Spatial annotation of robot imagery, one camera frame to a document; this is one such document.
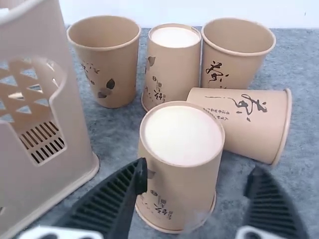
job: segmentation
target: chinese calligraphy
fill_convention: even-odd
[[[210,112],[213,112],[215,114],[224,114],[224,115],[229,115],[229,111],[225,111],[225,110],[216,110],[216,109],[212,109],[212,108],[207,108]],[[216,115],[216,118],[219,120],[228,120],[227,116],[221,116],[221,115]]]
[[[243,98],[243,100],[240,100],[239,102],[237,102],[236,100],[234,100],[231,97],[209,97],[209,96],[205,96],[206,98],[221,98],[221,99],[230,99],[234,102],[235,106],[237,108],[244,108],[245,113],[247,115],[246,120],[251,122],[250,120],[250,115],[253,113],[254,110],[254,105],[256,105],[257,107],[257,111],[261,111],[263,113],[267,112],[267,108],[265,107],[265,105],[267,104],[267,102],[262,102],[260,103],[260,100],[254,100],[252,99],[248,94],[242,94],[241,97]]]
[[[208,83],[210,83],[211,81],[217,81],[217,80],[219,80],[219,82],[222,82],[223,77],[229,76],[229,74],[224,75],[224,73],[222,73],[221,71],[216,70],[216,69],[220,69],[222,65],[223,64],[221,62],[213,61],[213,64],[211,64],[210,67],[206,69],[206,74],[210,74],[211,76],[211,79],[208,81]]]
[[[88,73],[89,73],[89,70],[93,70],[94,73],[98,74],[100,70],[95,68],[92,63],[89,64],[84,61],[81,63],[81,66],[82,66],[82,69],[84,70],[86,78],[91,82],[92,85],[95,85],[94,81],[89,79]]]
[[[152,207],[150,208],[150,204],[146,202],[145,197],[140,195],[142,204],[145,205],[147,209],[151,210],[152,213],[163,215],[166,219],[171,220],[173,211],[166,208],[166,199],[163,199],[155,190],[149,190],[148,192],[156,197],[157,202],[151,203]]]
[[[162,103],[165,102],[166,95],[161,92],[162,84],[157,80],[155,76],[152,77],[153,81],[156,82],[156,89],[154,90],[154,97],[156,100],[160,100]]]

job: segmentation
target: upside-down paper cup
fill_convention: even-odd
[[[148,191],[136,210],[152,228],[171,234],[193,230],[214,209],[225,136],[221,123],[185,101],[151,109],[140,127],[139,157],[148,164]]]
[[[194,27],[162,24],[151,29],[142,106],[146,111],[169,101],[186,101],[199,86],[201,35]]]
[[[205,88],[247,89],[276,45],[271,30],[238,18],[215,19],[201,34],[201,87]]]
[[[68,28],[98,104],[119,108],[134,99],[140,34],[134,21],[120,16],[89,17]]]
[[[193,88],[187,101],[212,112],[224,126],[224,149],[276,165],[284,150],[292,94],[284,91]]]

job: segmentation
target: leaf print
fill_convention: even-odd
[[[106,83],[106,88],[112,90],[115,87],[115,81],[111,78],[107,83]]]
[[[104,95],[102,92],[98,92],[98,98],[99,99],[106,98],[106,95]]]
[[[155,57],[149,56],[148,60],[149,60],[150,66],[153,66],[155,63]]]

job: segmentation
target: printed chinese character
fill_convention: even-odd
[[[169,212],[168,212],[168,216],[167,216],[167,218],[168,218],[169,220],[171,220],[171,216],[172,216],[172,214],[173,214],[173,212],[172,212],[172,211],[169,211]]]
[[[161,210],[162,208],[160,208],[158,205],[154,204],[155,206],[155,210],[160,214],[161,213]]]
[[[160,92],[156,92],[156,90],[154,90],[154,92],[155,92],[155,98],[158,100],[162,100],[162,98],[163,98],[163,95],[162,95],[162,93],[160,93]]]
[[[221,62],[215,62],[213,61],[213,64],[210,65],[210,68],[207,68],[206,69],[206,74],[210,74],[211,76],[211,80],[209,80],[208,82],[211,82],[211,81],[217,81],[218,78],[217,77],[220,77],[219,78],[219,81],[222,82],[222,77],[228,77],[229,74],[226,74],[224,75],[224,73],[220,72],[220,71],[217,71],[215,69],[220,69],[220,67],[222,66],[223,64]]]

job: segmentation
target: basket vent slot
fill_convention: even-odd
[[[24,132],[21,134],[20,140],[37,164],[42,163],[65,147],[59,129],[52,121],[41,123]]]

